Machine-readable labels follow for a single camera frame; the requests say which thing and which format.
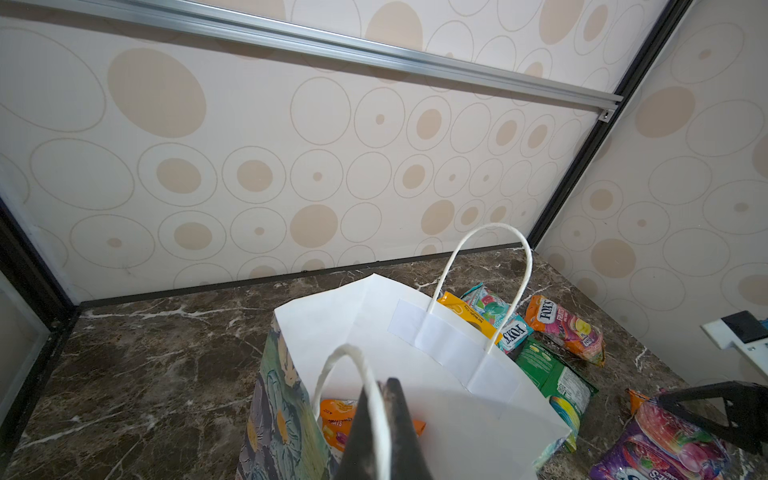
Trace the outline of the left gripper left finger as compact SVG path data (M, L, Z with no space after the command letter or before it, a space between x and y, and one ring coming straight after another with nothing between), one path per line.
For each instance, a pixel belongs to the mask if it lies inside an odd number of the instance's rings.
M362 390L350 436L334 475L335 480L373 480L375 478L373 431L367 401L367 394Z

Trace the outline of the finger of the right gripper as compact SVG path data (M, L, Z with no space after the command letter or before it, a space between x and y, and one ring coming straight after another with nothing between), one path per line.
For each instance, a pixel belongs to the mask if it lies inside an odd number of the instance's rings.
M726 381L657 397L662 408L753 455L767 455L767 387Z

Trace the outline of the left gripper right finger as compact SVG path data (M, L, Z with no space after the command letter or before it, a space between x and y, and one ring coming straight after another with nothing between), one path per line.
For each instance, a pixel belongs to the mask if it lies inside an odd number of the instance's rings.
M392 444L391 478L394 480L432 479L398 379L389 378L386 381L383 386L383 400Z

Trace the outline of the orange snack bag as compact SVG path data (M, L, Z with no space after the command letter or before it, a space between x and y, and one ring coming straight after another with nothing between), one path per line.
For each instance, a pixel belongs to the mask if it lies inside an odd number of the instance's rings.
M321 401L321 430L331 453L337 460L341 459L345 451L357 407L357 400L324 399Z
M644 395L636 390L633 389L627 389L626 393L629 396L630 400L630 414L634 416L636 412L639 410L639 408L647 402L650 397L647 395Z

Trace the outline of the floral white paper bag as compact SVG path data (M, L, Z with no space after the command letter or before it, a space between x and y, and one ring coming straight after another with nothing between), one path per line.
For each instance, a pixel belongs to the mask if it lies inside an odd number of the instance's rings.
M400 381L432 479L532 479L569 427L520 367L438 302L373 274L278 307L236 467L239 479L334 479L324 399L368 397L375 478L391 478L383 400Z

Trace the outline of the purple Fox's candy bag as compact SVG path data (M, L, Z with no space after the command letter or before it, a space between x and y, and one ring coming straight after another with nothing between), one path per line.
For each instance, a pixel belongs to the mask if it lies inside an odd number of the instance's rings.
M616 443L594 464L591 479L720 479L731 464L725 444L664 409L642 403Z

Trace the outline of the yellow snack bag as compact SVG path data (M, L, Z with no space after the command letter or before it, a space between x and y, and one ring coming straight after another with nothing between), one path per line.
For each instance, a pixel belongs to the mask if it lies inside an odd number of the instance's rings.
M492 339L497 332L497 328L492 322L478 313L472 306L467 304L459 297L450 292L444 293L438 302L446 308L452 310L462 320L480 331L488 339Z

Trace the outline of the green snack bag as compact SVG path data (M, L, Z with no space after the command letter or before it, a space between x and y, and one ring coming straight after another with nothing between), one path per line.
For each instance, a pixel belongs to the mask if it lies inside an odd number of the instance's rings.
M524 341L515 363L569 426L571 433L564 440L564 446L567 451L575 452L582 417L599 390L533 338Z

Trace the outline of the teal Fox's candy bag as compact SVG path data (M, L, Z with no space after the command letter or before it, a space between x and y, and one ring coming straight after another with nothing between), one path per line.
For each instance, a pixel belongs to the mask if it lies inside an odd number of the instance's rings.
M479 314L494 331L500 331L497 346L512 360L516 360L523 350L525 341L533 329L518 314L513 314L504 323L511 305L480 283L467 292L461 299Z

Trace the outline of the pink Fox's candy bag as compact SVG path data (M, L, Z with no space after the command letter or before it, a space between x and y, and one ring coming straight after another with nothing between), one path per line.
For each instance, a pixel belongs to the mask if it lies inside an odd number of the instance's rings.
M603 332L553 300L542 295L533 296L524 319L534 331L544 334L573 355L600 367L604 365Z

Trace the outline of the black frame post left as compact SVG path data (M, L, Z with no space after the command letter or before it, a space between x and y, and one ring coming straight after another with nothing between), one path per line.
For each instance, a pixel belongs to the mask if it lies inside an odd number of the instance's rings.
M11 461L38 401L75 326L80 309L55 279L6 202L1 203L1 272L22 306L43 327L42 344L32 355L1 425L1 467Z

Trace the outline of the black frame post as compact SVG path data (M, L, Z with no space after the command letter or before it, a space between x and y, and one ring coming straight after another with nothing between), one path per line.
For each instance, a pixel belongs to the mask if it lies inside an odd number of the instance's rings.
M669 43L670 38L692 4L692 0L673 0L667 2L658 20L645 37L641 48L628 67L626 73L618 83L615 92L622 97L621 102L612 113L608 114L607 120L599 118L595 126L589 131L589 134L578 150L575 159L571 162L569 168L557 185L553 195L550 197L546 207L543 209L528 235L527 240L532 249L535 249L543 240L559 212L570 198L581 177L584 175L601 149L603 143L608 138L618 119L627 111L629 101L632 99L646 75Z
M22 306L43 327L42 344L32 355L1 425L1 467L11 461L38 401L75 326L80 309L55 279L6 202L1 203L1 272Z

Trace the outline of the black frame post right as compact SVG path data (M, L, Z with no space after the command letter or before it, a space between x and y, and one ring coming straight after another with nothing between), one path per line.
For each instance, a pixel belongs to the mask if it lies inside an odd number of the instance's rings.
M629 101L632 99L646 75L669 43L670 38L692 4L692 0L673 0L667 2L658 20L645 37L641 48L628 67L626 73L618 83L615 92L622 97L621 102L612 113L608 114L607 120L599 118L595 126L589 131L589 134L578 150L575 159L571 162L569 168L557 185L553 195L550 197L546 207L543 209L528 235L527 240L532 249L535 249L543 240L559 212L570 198L581 177L584 175L601 149L603 143L608 138L618 119L627 111Z

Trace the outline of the horizontal aluminium rail back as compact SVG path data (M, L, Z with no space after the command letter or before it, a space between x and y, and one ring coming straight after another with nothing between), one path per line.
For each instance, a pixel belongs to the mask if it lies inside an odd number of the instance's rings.
M623 97L193 1L31 1L31 6L346 61L614 112Z

